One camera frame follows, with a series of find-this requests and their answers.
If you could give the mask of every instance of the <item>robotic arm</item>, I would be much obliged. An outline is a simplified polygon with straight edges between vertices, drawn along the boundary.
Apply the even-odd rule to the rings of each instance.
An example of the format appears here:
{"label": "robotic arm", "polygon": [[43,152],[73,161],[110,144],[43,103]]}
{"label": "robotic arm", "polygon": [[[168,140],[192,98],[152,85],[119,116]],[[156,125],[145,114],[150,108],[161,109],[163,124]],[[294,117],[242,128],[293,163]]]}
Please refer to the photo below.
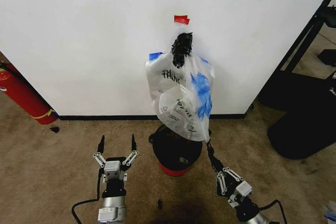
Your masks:
{"label": "robotic arm", "polygon": [[110,157],[105,159],[102,156],[104,151],[104,136],[102,137],[97,152],[93,158],[99,165],[97,181],[97,198],[85,200],[73,205],[71,212],[78,224],[81,224],[75,213],[75,207],[94,201],[99,201],[100,197],[100,179],[106,183],[106,189],[102,193],[103,207],[98,212],[98,223],[123,223],[126,217],[124,182],[127,181],[126,171],[131,168],[139,152],[136,149],[134,135],[132,134],[132,151],[128,157]]}
{"label": "robotic arm", "polygon": [[235,173],[229,167],[223,164],[214,156],[214,149],[211,143],[206,144],[211,166],[216,173],[217,194],[221,197],[227,197],[229,205],[236,210],[237,218],[245,224],[276,224],[279,222],[269,221],[261,210],[266,210],[278,203],[281,209],[284,223],[287,224],[286,217],[280,201],[275,200],[270,205],[259,208],[248,197],[252,192],[252,187],[241,176]]}

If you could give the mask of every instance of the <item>white wall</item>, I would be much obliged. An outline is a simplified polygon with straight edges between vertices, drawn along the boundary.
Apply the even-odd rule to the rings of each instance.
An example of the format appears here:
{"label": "white wall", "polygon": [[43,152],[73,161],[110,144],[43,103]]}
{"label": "white wall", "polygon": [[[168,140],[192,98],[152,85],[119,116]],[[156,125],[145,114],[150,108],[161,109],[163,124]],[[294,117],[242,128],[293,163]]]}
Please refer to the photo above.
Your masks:
{"label": "white wall", "polygon": [[145,59],[188,15],[213,113],[245,113],[321,1],[0,0],[0,50],[60,115],[154,114]]}

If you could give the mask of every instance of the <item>red tape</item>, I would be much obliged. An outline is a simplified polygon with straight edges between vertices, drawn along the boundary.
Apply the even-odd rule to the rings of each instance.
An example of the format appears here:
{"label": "red tape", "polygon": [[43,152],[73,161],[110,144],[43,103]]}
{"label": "red tape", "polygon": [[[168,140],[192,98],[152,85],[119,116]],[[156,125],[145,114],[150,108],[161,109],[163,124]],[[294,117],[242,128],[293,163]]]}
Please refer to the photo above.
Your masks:
{"label": "red tape", "polygon": [[174,15],[174,22],[182,23],[185,25],[189,24],[190,19],[188,18],[188,15]]}

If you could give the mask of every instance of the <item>blue marking on bag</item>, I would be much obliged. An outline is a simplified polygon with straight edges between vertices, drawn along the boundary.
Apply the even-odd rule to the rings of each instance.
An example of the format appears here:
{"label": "blue marking on bag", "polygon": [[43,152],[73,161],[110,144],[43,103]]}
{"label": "blue marking on bag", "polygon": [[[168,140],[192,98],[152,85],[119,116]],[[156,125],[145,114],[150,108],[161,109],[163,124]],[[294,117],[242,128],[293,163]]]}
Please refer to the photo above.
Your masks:
{"label": "blue marking on bag", "polygon": [[156,60],[161,54],[161,52],[154,52],[152,54],[149,54],[149,60]]}
{"label": "blue marking on bag", "polygon": [[201,57],[200,57],[200,59],[201,59],[202,62],[207,63],[207,64],[210,64],[207,60],[205,60],[205,59],[203,59],[203,58],[201,58]]}
{"label": "blue marking on bag", "polygon": [[197,95],[201,102],[201,106],[197,109],[198,117],[202,120],[205,114],[209,118],[212,109],[210,81],[206,76],[199,72],[197,73],[196,78],[193,77],[191,73],[190,75],[191,81],[197,90]]}

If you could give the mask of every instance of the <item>red bucket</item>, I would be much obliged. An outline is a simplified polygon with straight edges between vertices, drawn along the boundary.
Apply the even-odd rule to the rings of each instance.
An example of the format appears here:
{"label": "red bucket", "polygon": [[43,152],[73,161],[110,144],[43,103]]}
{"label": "red bucket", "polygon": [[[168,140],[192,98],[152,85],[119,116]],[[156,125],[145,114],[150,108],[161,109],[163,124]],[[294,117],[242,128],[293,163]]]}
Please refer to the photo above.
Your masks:
{"label": "red bucket", "polygon": [[149,137],[149,142],[153,144],[161,170],[174,177],[185,174],[202,151],[202,142],[183,138],[165,125]]}

